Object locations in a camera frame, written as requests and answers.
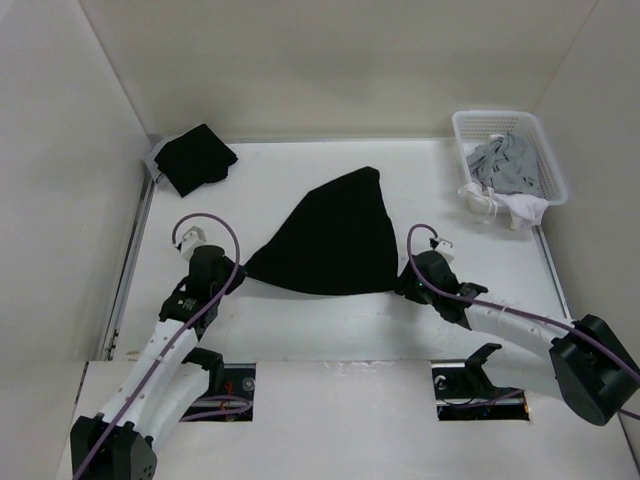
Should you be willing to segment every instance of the folded black cloth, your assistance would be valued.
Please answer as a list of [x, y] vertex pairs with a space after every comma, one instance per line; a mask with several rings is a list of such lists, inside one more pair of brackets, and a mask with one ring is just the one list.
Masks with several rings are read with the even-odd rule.
[[171, 140], [155, 158], [158, 170], [181, 197], [204, 183], [224, 180], [237, 160], [236, 154], [205, 124]]
[[365, 167], [310, 191], [246, 264], [249, 277], [303, 293], [393, 290], [398, 249], [380, 172]]

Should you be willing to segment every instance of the white cloth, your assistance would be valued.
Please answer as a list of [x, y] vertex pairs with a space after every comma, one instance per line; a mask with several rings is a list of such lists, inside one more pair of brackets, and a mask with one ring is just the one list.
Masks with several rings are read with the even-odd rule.
[[479, 208], [486, 209], [485, 223], [491, 222], [496, 217], [500, 206], [508, 208], [511, 213], [511, 228], [514, 230], [525, 230], [540, 225], [542, 215], [549, 206], [549, 202], [544, 198], [522, 193], [513, 195], [495, 193], [493, 188], [483, 188], [476, 182], [467, 183], [458, 190], [458, 195], [470, 199]]

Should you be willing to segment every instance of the plastic basket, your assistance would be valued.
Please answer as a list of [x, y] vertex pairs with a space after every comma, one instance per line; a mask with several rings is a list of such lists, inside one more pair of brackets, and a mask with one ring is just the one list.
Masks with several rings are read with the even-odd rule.
[[[567, 188], [560, 175], [556, 159], [535, 115], [528, 112], [504, 110], [467, 110], [453, 115], [453, 130], [456, 134], [458, 154], [466, 182], [471, 182], [467, 155], [478, 145], [488, 143], [489, 136], [496, 133], [513, 133], [526, 138], [538, 154], [538, 174], [544, 198], [549, 206], [562, 205], [567, 201]], [[482, 202], [470, 201], [473, 211], [486, 211]], [[500, 207], [499, 212], [508, 211]]]

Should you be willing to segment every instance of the gray folded cloth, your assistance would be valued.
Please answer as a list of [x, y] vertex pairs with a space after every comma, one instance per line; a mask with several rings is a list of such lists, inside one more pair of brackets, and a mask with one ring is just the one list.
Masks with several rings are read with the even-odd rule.
[[538, 177], [538, 156], [523, 137], [506, 134], [479, 145], [467, 157], [471, 176], [496, 193], [526, 193], [543, 197]]

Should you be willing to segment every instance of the white table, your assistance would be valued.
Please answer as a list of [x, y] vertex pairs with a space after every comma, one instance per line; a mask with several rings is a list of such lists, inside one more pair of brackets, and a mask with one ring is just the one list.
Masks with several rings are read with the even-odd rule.
[[[418, 222], [451, 240], [453, 270], [463, 281], [541, 313], [562, 315], [548, 265], [531, 232], [508, 229], [508, 218], [484, 225], [457, 196], [462, 175], [447, 140], [338, 141], [231, 145], [239, 161], [224, 182], [180, 198], [157, 190], [149, 210], [115, 359], [134, 359], [144, 347], [164, 299], [186, 275], [171, 246], [175, 222], [205, 211], [237, 231], [246, 261], [264, 245], [311, 189], [363, 166], [381, 172], [381, 188], [397, 237], [400, 268], [407, 261], [406, 234]], [[194, 222], [210, 242], [232, 257], [226, 232], [212, 221]], [[416, 235], [415, 251], [428, 248]], [[225, 361], [398, 360], [467, 357], [493, 337], [444, 322], [430, 307], [392, 294], [342, 298], [289, 292], [254, 280], [223, 299], [202, 343]], [[500, 351], [506, 364], [529, 362], [515, 347]]]
[[[76, 415], [131, 368], [89, 365]], [[531, 421], [438, 422], [429, 364], [261, 362], [253, 422], [180, 424], [154, 480], [632, 480], [620, 422], [595, 427], [534, 394]], [[69, 445], [57, 480], [71, 478]]]

